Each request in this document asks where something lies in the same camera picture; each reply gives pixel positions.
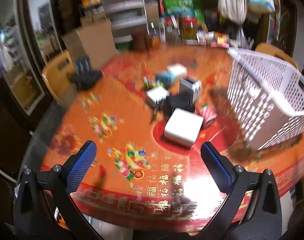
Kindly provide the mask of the red polka dot charger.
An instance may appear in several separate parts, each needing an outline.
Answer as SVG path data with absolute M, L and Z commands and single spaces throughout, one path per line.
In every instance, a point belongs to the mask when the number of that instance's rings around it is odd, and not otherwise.
M 217 114 L 214 109 L 208 105 L 200 107 L 196 113 L 199 116 L 203 117 L 203 123 L 201 126 L 202 129 L 207 129 L 212 126 L 217 117 Z

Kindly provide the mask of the large white charger block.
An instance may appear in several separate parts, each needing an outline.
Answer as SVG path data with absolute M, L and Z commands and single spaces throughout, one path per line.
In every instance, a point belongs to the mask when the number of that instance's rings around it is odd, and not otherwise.
M 202 116 L 177 108 L 165 125 L 164 137 L 191 148 L 196 142 L 202 124 Z

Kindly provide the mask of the white perforated plastic basket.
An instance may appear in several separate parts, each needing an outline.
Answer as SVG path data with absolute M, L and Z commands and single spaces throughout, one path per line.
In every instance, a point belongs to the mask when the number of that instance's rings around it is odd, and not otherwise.
M 241 48 L 232 57 L 227 98 L 252 150 L 280 144 L 304 131 L 304 76 L 290 63 Z

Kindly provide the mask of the black adapter with cable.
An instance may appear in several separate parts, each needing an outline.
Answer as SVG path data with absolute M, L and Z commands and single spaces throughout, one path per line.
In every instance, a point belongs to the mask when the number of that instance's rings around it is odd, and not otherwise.
M 176 95 L 168 95 L 164 99 L 156 101 L 151 116 L 151 123 L 156 120 L 158 112 L 162 112 L 165 117 L 170 117 L 174 110 L 183 109 L 187 112 L 195 112 L 195 103 L 192 102 L 192 96 L 189 93 L 181 93 Z

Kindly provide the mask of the silver grey charger block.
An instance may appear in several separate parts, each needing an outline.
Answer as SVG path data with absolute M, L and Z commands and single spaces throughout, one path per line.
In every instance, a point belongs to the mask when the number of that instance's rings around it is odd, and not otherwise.
M 202 82 L 194 77 L 185 77 L 179 81 L 179 93 L 189 94 L 191 102 L 196 103 L 201 95 Z

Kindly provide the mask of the white usb wall charger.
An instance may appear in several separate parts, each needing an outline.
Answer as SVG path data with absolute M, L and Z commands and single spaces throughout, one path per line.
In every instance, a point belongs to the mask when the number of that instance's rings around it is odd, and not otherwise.
M 147 102 L 155 105 L 167 96 L 169 96 L 169 91 L 162 86 L 158 86 L 147 91 Z

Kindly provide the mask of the small white charger cube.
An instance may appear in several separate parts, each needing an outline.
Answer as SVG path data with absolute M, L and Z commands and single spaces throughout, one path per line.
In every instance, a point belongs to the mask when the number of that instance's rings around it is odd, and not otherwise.
M 187 68 L 179 63 L 168 66 L 167 71 L 176 79 L 185 78 L 187 76 Z

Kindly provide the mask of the teal multiport usb charger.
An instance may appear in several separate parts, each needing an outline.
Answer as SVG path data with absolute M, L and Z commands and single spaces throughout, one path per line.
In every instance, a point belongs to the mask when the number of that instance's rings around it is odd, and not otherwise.
M 174 74 L 172 74 L 172 72 L 164 71 L 157 73 L 155 76 L 155 80 L 162 83 L 163 87 L 168 89 L 173 85 L 176 80 L 176 77 L 174 76 Z

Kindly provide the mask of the wooden chair left side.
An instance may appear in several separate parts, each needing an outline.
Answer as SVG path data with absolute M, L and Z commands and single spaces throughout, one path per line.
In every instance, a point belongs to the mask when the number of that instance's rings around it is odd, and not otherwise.
M 42 78 L 53 98 L 59 105 L 70 107 L 78 94 L 76 85 L 71 81 L 75 68 L 67 50 L 49 61 L 43 71 Z

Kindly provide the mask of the black clamp on chair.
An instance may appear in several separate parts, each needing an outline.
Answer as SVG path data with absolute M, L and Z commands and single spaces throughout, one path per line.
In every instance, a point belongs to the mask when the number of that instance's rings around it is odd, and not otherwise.
M 75 73 L 70 80 L 77 87 L 78 91 L 91 89 L 101 78 L 101 70 L 94 70 L 88 55 L 81 56 L 75 63 Z

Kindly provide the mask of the red patterned tablecloth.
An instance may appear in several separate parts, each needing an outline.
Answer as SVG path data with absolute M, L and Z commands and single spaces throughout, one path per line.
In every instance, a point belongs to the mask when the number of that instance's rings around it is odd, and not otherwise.
M 142 88 L 144 77 L 175 63 L 201 81 L 198 106 L 217 113 L 190 148 L 165 139 L 166 119 L 162 113 L 152 117 Z M 96 157 L 72 198 L 83 213 L 133 229 L 193 232 L 209 222 L 225 195 L 201 159 L 206 141 L 247 171 L 271 169 L 284 195 L 304 175 L 304 132 L 264 151 L 246 150 L 226 99 L 231 66 L 220 48 L 161 47 L 117 55 L 96 86 L 74 100 L 51 137 L 41 169 L 64 163 L 85 141 L 94 141 Z

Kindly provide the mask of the wooden chair right side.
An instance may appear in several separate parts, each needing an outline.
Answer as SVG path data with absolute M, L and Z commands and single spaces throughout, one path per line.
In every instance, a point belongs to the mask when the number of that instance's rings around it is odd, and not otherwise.
M 298 64 L 294 61 L 294 59 L 292 59 L 292 57 L 287 55 L 283 50 L 271 44 L 262 42 L 256 46 L 255 51 L 287 61 L 288 63 L 292 64 L 295 68 L 298 69 Z

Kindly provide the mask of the pickle jar red lid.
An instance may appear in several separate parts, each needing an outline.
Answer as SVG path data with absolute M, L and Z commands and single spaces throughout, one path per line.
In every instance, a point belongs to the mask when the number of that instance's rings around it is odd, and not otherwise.
M 184 40 L 197 40 L 197 19 L 195 16 L 181 17 L 181 34 Z

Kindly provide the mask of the beige canvas tote bag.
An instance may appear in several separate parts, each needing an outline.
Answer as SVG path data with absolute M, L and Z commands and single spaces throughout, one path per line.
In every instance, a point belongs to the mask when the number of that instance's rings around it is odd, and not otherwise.
M 242 25 L 247 16 L 247 0 L 219 0 L 218 11 L 223 18 Z

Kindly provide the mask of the green shopping bag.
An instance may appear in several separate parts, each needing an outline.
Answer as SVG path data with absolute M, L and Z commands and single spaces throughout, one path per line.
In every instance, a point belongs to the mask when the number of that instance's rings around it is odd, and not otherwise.
M 197 21 L 205 23 L 201 0 L 162 0 L 164 11 L 168 15 L 195 16 Z

